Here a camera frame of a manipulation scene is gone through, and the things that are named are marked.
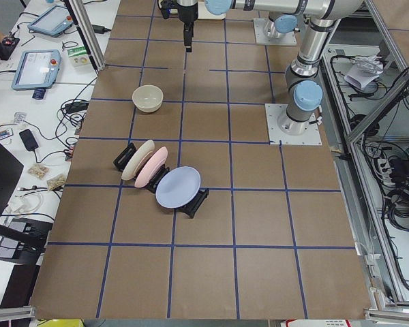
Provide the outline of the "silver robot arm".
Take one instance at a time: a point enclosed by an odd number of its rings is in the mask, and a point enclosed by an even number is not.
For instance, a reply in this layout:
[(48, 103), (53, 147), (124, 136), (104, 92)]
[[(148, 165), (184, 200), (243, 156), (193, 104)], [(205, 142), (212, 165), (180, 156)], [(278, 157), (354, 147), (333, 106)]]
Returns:
[(339, 21), (353, 14), (361, 1), (205, 1), (206, 9), (213, 15), (225, 14), (230, 9), (262, 10), (276, 14), (307, 14), (309, 23), (305, 30), (297, 58), (286, 70), (286, 83), (290, 101), (280, 114), (279, 128), (291, 136), (305, 132), (309, 119), (322, 100), (322, 89), (313, 77), (318, 73), (318, 62), (325, 46), (333, 36)]
[(296, 44), (294, 30), (297, 28), (297, 17), (292, 14), (269, 12), (262, 28), (262, 34), (267, 44)]

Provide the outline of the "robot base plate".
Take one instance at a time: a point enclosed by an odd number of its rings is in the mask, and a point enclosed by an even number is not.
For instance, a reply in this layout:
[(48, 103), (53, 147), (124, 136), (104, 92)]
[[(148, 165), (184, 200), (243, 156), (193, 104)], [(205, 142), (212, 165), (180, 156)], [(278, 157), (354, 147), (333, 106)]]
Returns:
[(293, 15), (283, 15), (274, 21), (269, 18), (255, 18), (254, 34), (256, 43), (272, 46), (296, 46), (294, 30), (297, 28), (297, 18)]
[(272, 145), (321, 146), (315, 114), (308, 121), (295, 122), (287, 115), (287, 104), (265, 104), (269, 143)]

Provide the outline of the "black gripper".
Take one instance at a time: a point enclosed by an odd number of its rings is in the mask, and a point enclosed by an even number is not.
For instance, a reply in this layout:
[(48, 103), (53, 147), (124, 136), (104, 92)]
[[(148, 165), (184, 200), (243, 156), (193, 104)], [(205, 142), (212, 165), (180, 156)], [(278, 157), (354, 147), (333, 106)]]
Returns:
[(183, 25), (183, 41), (186, 52), (192, 52), (194, 22), (198, 20), (198, 0), (176, 0), (179, 20)]

